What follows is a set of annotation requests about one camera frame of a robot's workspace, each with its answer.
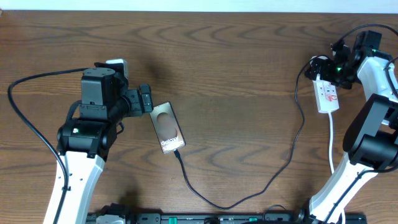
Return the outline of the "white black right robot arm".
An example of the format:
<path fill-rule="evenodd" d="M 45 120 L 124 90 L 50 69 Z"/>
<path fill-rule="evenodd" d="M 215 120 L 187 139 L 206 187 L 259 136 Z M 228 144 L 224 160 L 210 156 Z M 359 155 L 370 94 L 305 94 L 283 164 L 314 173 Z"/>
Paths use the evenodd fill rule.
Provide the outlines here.
<path fill-rule="evenodd" d="M 349 201 L 373 177 L 397 169 L 397 80 L 394 58 L 379 50 L 382 35 L 364 30 L 353 47 L 343 38 L 331 45 L 333 58 L 314 56 L 305 76 L 313 81 L 318 110 L 337 110 L 336 87 L 362 85 L 366 103 L 343 138 L 344 154 L 323 188 L 309 201 L 299 223 L 344 223 Z"/>

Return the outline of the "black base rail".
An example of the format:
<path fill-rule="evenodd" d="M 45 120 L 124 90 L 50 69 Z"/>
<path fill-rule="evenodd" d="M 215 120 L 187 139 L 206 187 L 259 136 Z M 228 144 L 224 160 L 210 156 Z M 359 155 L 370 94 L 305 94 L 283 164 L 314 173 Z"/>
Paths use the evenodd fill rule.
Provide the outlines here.
<path fill-rule="evenodd" d="M 289 213 L 268 213 L 262 215 L 161 215 L 159 213 L 140 213 L 130 215 L 88 215 L 86 224 L 238 224 L 238 223 L 294 223 Z"/>

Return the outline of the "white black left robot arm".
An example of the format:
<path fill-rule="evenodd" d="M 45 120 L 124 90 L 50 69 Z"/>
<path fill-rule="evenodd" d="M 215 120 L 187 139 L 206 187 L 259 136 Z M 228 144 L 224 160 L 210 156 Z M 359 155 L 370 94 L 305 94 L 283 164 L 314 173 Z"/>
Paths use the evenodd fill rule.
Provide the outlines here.
<path fill-rule="evenodd" d="M 45 223 L 85 223 L 95 185 L 104 169 L 117 126 L 126 117 L 142 116 L 154 106 L 150 86 L 128 88 L 124 59 L 95 63 L 83 71 L 79 117 L 70 116 L 57 133 L 61 164 Z"/>

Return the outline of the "white power strip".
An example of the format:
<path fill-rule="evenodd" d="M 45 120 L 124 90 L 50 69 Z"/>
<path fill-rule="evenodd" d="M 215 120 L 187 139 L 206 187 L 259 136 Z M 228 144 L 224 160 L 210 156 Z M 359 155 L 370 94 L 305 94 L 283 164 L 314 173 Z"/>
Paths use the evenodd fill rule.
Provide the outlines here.
<path fill-rule="evenodd" d="M 321 114 L 332 114 L 339 109 L 336 86 L 321 79 L 320 72 L 315 71 L 315 77 L 310 78 L 313 82 L 315 99 L 318 112 Z"/>

